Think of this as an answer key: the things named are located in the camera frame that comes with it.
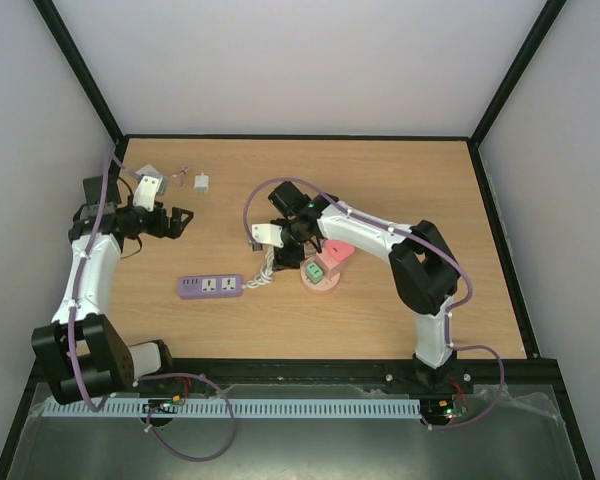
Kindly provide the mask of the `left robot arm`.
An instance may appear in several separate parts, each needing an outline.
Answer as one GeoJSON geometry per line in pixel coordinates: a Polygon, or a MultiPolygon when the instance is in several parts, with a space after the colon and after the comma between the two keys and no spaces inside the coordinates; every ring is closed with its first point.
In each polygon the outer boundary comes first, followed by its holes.
{"type": "Polygon", "coordinates": [[[146,375],[173,367],[166,343],[150,340],[129,346],[108,318],[114,274],[127,240],[177,239],[191,211],[165,209],[157,197],[163,181],[143,175],[127,203],[115,179],[84,180],[85,202],[68,232],[72,265],[66,289],[49,325],[35,329],[31,345],[55,400],[91,404],[131,388],[146,375]]]}

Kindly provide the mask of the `purple power strip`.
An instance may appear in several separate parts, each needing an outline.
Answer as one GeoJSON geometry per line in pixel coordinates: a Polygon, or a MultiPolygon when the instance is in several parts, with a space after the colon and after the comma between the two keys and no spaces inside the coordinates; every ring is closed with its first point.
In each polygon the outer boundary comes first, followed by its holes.
{"type": "Polygon", "coordinates": [[[177,292],[183,300],[237,298],[243,293],[242,276],[238,274],[183,276],[177,292]]]}

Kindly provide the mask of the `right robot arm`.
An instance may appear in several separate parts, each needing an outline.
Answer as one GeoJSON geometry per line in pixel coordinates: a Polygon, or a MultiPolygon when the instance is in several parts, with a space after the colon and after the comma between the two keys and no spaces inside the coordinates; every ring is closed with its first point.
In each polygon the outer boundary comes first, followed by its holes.
{"type": "Polygon", "coordinates": [[[386,262],[400,300],[414,312],[414,374],[425,390],[440,390],[451,379],[457,354],[450,346],[449,314],[456,294],[459,265],[437,227],[422,220],[395,224],[356,210],[328,195],[314,198],[284,181],[269,195],[281,214],[271,222],[273,268],[299,269],[305,246],[320,251],[328,240],[344,242],[386,262]]]}

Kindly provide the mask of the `white charger plug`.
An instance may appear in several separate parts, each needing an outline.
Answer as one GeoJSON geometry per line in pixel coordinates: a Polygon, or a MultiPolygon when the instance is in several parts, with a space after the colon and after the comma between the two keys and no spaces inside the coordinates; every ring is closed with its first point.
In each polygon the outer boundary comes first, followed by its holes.
{"type": "Polygon", "coordinates": [[[210,190],[210,177],[200,173],[194,177],[193,189],[196,193],[205,194],[210,190]]]}

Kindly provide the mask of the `red pink plug adapter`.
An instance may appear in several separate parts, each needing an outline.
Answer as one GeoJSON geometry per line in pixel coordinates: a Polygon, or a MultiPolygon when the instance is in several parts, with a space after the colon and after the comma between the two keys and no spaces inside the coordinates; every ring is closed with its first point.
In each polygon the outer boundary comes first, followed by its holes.
{"type": "Polygon", "coordinates": [[[336,262],[345,262],[355,252],[355,247],[338,240],[329,239],[324,244],[326,253],[336,262]]]}

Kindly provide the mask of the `round pink socket base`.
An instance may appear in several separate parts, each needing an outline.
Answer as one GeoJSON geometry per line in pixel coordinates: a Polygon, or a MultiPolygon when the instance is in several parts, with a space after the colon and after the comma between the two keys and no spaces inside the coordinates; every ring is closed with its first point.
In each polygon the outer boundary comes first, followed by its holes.
{"type": "Polygon", "coordinates": [[[304,287],[314,294],[327,294],[327,293],[333,291],[340,282],[341,274],[339,274],[333,280],[325,280],[323,278],[320,283],[312,284],[308,280],[306,273],[305,273],[306,264],[309,262],[316,262],[316,258],[310,258],[309,260],[306,260],[300,268],[300,279],[301,279],[301,282],[304,285],[304,287]]]}

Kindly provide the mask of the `white tiger cube plug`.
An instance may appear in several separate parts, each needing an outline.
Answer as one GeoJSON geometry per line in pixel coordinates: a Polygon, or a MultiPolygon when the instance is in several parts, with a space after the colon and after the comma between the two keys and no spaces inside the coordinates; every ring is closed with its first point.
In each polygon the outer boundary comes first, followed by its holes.
{"type": "Polygon", "coordinates": [[[163,178],[162,174],[151,164],[146,164],[136,171],[136,180],[141,181],[143,177],[151,177],[158,180],[163,178]]]}

